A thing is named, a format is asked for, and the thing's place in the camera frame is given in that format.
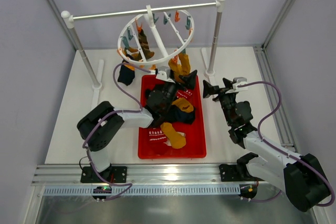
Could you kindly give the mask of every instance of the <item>orange clip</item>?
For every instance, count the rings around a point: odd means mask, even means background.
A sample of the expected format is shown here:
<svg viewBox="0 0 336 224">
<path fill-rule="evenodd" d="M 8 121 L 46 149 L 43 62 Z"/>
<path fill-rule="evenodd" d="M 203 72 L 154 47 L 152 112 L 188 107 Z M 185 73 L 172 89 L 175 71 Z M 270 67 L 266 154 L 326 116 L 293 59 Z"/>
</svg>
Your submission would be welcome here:
<svg viewBox="0 0 336 224">
<path fill-rule="evenodd" d="M 172 58 L 172 62 L 174 62 L 175 64 L 177 64 L 177 61 L 178 61 L 179 59 L 178 59 L 178 57 L 177 57 L 177 55 L 175 55 L 173 58 Z"/>
<path fill-rule="evenodd" d="M 190 36 L 192 30 L 193 30 L 192 28 L 189 29 L 189 36 Z"/>
<path fill-rule="evenodd" d="M 121 54 L 122 54 L 122 48 L 117 49 L 117 52 L 121 56 Z"/>
<path fill-rule="evenodd" d="M 136 24 L 136 26 L 137 26 L 136 28 L 137 28 L 138 32 L 140 33 L 141 30 L 142 30 L 142 23 L 141 23 L 141 26 L 138 26 L 138 20 L 135 19 L 135 24 Z"/>
<path fill-rule="evenodd" d="M 178 13 L 178 11 L 175 12 L 175 22 L 179 22 L 180 21 L 180 14 Z"/>
</svg>

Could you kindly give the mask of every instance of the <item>white pole base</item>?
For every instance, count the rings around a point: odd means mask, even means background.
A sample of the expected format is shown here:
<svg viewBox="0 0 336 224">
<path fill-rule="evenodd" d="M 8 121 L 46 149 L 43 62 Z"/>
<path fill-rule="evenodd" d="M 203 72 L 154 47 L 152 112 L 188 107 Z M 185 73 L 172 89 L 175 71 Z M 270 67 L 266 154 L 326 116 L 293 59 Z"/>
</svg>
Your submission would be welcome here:
<svg viewBox="0 0 336 224">
<path fill-rule="evenodd" d="M 208 78 L 208 80 L 209 80 L 209 83 L 210 83 L 212 86 L 216 86 L 216 85 L 217 85 L 217 82 L 216 82 L 216 79 L 215 79 L 215 70 L 213 70 L 213 72 L 211 72 L 211 73 L 208 72 L 208 67 L 209 67 L 209 57 L 208 57 L 208 53 L 207 53 L 205 47 L 202 47 L 202 48 L 201 48 L 201 55 L 202 55 L 202 58 L 203 58 L 204 67 L 205 67 L 205 69 L 206 69 L 204 75 L 207 76 L 207 78 Z"/>
<path fill-rule="evenodd" d="M 95 107 L 97 107 L 98 102 L 99 102 L 99 93 L 100 93 L 100 90 L 102 88 L 101 79 L 102 79 L 102 76 L 103 76 L 103 69 L 104 69 L 104 60 L 100 59 L 99 63 L 98 63 L 98 70 L 97 70 L 97 80 L 99 81 L 100 86 L 99 87 L 92 86 L 93 87 L 93 96 L 92 96 L 92 102 L 91 102 L 91 110 L 93 110 Z"/>
</svg>

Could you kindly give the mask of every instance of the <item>metal rod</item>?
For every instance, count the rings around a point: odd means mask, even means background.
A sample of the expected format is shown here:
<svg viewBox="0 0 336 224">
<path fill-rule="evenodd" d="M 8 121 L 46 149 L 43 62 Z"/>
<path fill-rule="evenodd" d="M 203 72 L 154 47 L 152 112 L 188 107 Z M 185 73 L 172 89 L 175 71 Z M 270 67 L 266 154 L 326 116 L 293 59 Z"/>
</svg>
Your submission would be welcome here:
<svg viewBox="0 0 336 224">
<path fill-rule="evenodd" d="M 78 51 L 79 51 L 79 53 L 80 53 L 80 55 L 82 57 L 84 65 L 86 66 L 86 68 L 87 68 L 87 70 L 89 72 L 89 75 L 90 75 L 91 80 L 93 82 L 93 87 L 94 88 L 100 88 L 101 87 L 101 83 L 97 80 L 95 72 L 92 69 L 90 61 L 89 61 L 89 59 L 88 59 L 88 57 L 87 57 L 87 55 L 86 55 L 86 53 L 85 53 L 85 51 L 83 49 L 82 43 L 80 42 L 80 40 L 78 38 L 78 35 L 77 35 L 77 32 L 76 32 L 75 28 L 74 27 L 73 28 L 69 28 L 69 31 L 70 31 L 70 33 L 71 33 L 71 35 L 72 35 L 72 37 L 73 37 L 73 39 L 74 39 L 74 41 L 76 43 L 76 46 L 78 47 Z"/>
<path fill-rule="evenodd" d="M 218 34 L 219 34 L 219 28 L 222 20 L 222 12 L 217 12 L 216 16 L 216 23 L 215 23 L 215 31 L 214 31 L 214 38 L 212 40 L 211 45 L 211 53 L 210 53 L 210 61 L 209 61 L 209 67 L 206 70 L 207 75 L 211 76 L 214 74 L 214 63 L 215 63 L 215 56 L 216 56 L 216 50 L 217 50 L 217 41 L 218 41 Z"/>
<path fill-rule="evenodd" d="M 282 24 L 283 20 L 286 18 L 289 10 L 291 9 L 292 5 L 294 4 L 295 0 L 286 0 L 283 6 L 281 7 L 281 10 L 275 19 L 270 31 L 268 32 L 265 42 L 263 44 L 263 49 L 267 49 L 268 45 L 270 44 L 271 40 L 273 39 L 273 36 L 279 29 L 280 25 Z"/>
<path fill-rule="evenodd" d="M 153 13 L 158 13 L 158 12 L 166 12 L 168 10 L 182 10 L 182 9 L 191 9 L 191 8 L 199 8 L 199 7 L 209 7 L 209 6 L 217 6 L 217 2 L 195 4 L 195 5 L 158 7 L 158 8 L 152 8 L 151 11 Z M 126 12 L 116 12 L 116 13 L 93 14 L 93 15 L 87 15 L 87 16 L 78 16 L 78 17 L 73 17 L 73 19 L 74 21 L 78 21 L 78 20 L 84 20 L 84 19 L 110 18 L 110 17 L 138 15 L 138 14 L 145 14 L 145 13 L 147 13 L 147 9 L 129 10 Z"/>
<path fill-rule="evenodd" d="M 69 31 L 68 31 L 67 26 L 64 24 L 63 19 L 59 16 L 60 11 L 59 11 L 59 9 L 58 9 L 55 1 L 54 0 L 46 0 L 46 1 L 47 1 L 48 5 L 49 5 L 50 9 L 52 10 L 54 16 L 56 17 L 56 20 L 61 25 L 61 27 L 62 27 L 64 33 L 66 34 L 69 42 L 72 44 L 72 46 L 74 47 L 74 49 L 77 49 L 76 48 L 76 44 L 74 42 L 74 39 L 71 37 L 71 35 L 70 35 Z"/>
</svg>

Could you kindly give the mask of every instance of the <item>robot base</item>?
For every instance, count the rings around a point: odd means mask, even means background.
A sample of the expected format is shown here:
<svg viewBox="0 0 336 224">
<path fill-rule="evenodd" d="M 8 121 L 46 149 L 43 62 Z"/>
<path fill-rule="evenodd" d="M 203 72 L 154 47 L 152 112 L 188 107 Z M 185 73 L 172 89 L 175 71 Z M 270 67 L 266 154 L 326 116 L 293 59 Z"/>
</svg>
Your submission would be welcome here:
<svg viewBox="0 0 336 224">
<path fill-rule="evenodd" d="M 126 166 L 110 166 L 100 173 L 105 180 L 111 183 L 126 183 L 127 167 Z M 101 183 L 91 166 L 83 167 L 80 182 L 84 184 Z"/>
</svg>

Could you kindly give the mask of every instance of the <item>glass panel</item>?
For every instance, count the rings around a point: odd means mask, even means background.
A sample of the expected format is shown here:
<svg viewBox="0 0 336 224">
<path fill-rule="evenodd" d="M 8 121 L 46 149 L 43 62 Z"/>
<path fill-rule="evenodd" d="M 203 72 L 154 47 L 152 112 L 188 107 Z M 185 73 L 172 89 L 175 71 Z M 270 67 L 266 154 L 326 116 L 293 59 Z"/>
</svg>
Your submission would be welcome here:
<svg viewBox="0 0 336 224">
<path fill-rule="evenodd" d="M 258 199 L 276 194 L 259 185 Z M 268 203 L 241 201 L 238 196 L 134 196 L 95 203 L 92 197 L 44 196 L 38 224 L 208 224 L 208 223 L 317 223 L 312 212 L 298 211 L 282 194 Z"/>
</svg>

